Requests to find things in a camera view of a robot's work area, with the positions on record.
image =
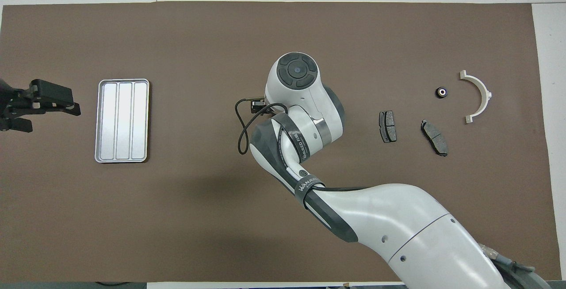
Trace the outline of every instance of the silver rectangular tray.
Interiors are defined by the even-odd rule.
[[[96,116],[95,160],[143,162],[147,158],[149,81],[102,80]]]

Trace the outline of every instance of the white c-shaped plastic part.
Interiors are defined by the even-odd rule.
[[[460,71],[460,79],[472,82],[482,94],[482,103],[479,105],[478,110],[474,114],[470,114],[469,116],[466,116],[466,124],[467,124],[473,122],[474,121],[473,117],[477,117],[479,114],[481,114],[481,112],[483,112],[483,110],[486,109],[487,103],[491,99],[491,92],[487,91],[486,85],[484,85],[483,82],[481,82],[477,77],[467,75],[466,70]]]

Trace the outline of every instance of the gray strap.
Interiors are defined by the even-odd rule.
[[[311,152],[307,145],[307,140],[305,140],[303,133],[301,133],[301,130],[299,130],[289,115],[286,113],[277,113],[271,119],[274,119],[277,123],[279,123],[289,135],[289,139],[291,139],[291,143],[299,155],[299,163],[308,160],[311,157]]]
[[[305,196],[307,196],[307,193],[313,188],[314,184],[323,184],[323,182],[321,182],[318,177],[309,174],[301,178],[295,185],[295,198],[297,198],[299,203],[303,206],[305,206]]]

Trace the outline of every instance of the brown table surface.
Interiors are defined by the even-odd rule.
[[[1,31],[0,77],[70,87],[82,115],[0,135],[0,281],[397,280],[236,150],[235,101],[261,96],[288,51],[313,56],[346,109],[344,136],[305,163],[327,186],[417,185],[478,242],[560,278],[529,4],[17,5]],[[462,69],[493,92],[472,124]],[[97,85],[113,78],[151,82],[143,164],[93,158]],[[398,142],[382,142],[380,110]]]

